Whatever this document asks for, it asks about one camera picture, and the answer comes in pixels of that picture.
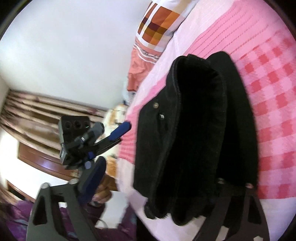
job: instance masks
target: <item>person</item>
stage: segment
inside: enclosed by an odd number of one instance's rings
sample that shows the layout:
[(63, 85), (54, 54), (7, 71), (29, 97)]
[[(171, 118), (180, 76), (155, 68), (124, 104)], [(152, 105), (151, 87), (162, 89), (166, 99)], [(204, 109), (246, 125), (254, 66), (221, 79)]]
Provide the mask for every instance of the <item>person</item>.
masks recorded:
[[(84, 209), (88, 218), (95, 225), (106, 207), (105, 203), (111, 199), (112, 193), (109, 189), (110, 177), (105, 175), (96, 190), (92, 201), (97, 201), (101, 205), (98, 207), (87, 204)], [(0, 220), (4, 221), (11, 234), (17, 241), (25, 241), (27, 226), (33, 203), (30, 201), (16, 201), (13, 195), (0, 184)], [(60, 208), (67, 239), (70, 241), (78, 240), (72, 227), (66, 208)], [(106, 241), (133, 241), (136, 236), (136, 215), (130, 206), (127, 207), (121, 223), (116, 229), (99, 229), (96, 232), (104, 237)]]

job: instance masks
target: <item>black device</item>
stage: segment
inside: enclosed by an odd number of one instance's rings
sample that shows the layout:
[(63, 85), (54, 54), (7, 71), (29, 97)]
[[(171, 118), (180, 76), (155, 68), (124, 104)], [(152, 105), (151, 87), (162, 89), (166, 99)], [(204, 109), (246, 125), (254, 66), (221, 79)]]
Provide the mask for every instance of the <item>black device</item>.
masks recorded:
[(123, 122), (108, 137), (95, 143), (104, 133), (101, 122), (91, 127), (88, 117), (61, 117), (61, 162), (66, 169), (78, 169), (80, 178), (59, 186), (41, 185), (30, 215), (27, 241), (67, 241), (59, 202), (67, 203), (70, 220), (80, 241), (104, 240), (98, 237), (82, 207), (91, 201), (106, 171), (105, 158), (100, 156), (96, 162), (94, 158), (117, 145), (130, 129), (131, 124)]

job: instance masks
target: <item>bed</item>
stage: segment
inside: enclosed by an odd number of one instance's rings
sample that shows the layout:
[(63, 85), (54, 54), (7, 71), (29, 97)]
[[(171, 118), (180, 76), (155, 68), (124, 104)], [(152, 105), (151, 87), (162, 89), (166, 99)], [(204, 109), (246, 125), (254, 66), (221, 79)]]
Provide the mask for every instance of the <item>bed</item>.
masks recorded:
[[(139, 111), (165, 86), (167, 72), (180, 55), (207, 58), (225, 51), (231, 56), (257, 125), (258, 196), (270, 240), (278, 240), (291, 223), (296, 213), (296, 42), (288, 23), (263, 0), (200, 0), (139, 85), (127, 110), (132, 129), (120, 145), (117, 179), (120, 191), (158, 240), (191, 241), (204, 221), (199, 217), (177, 226), (170, 216), (148, 219), (143, 210), (146, 198), (133, 189)], [(217, 240), (223, 240), (224, 233), (221, 230)]]

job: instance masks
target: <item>finger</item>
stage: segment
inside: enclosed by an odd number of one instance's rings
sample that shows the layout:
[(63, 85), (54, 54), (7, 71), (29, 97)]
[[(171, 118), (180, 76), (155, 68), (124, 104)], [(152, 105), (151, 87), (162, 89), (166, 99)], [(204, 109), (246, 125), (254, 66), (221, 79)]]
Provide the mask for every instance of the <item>finger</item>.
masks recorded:
[(98, 203), (105, 203), (105, 202), (109, 201), (111, 198), (112, 198), (112, 192), (110, 192), (107, 197), (105, 197), (102, 200), (98, 201)]
[(94, 196), (93, 196), (93, 201), (101, 201), (102, 199), (108, 197), (110, 195), (111, 191), (106, 188), (105, 190), (101, 191), (101, 192), (98, 192), (96, 193)]
[(110, 183), (110, 176), (108, 176), (107, 174), (104, 175), (100, 185), (98, 186), (96, 192), (101, 192), (103, 191), (104, 189), (106, 189), (108, 187)]

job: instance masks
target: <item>curtain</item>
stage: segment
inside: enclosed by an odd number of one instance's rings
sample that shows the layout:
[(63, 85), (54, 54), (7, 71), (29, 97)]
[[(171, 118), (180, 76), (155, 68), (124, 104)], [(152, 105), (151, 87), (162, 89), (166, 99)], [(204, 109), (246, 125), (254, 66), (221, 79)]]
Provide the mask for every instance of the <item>curtain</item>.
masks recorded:
[(0, 126), (18, 141), (59, 159), (58, 122), (63, 115), (103, 120), (105, 111), (49, 97), (10, 91), (0, 115)]

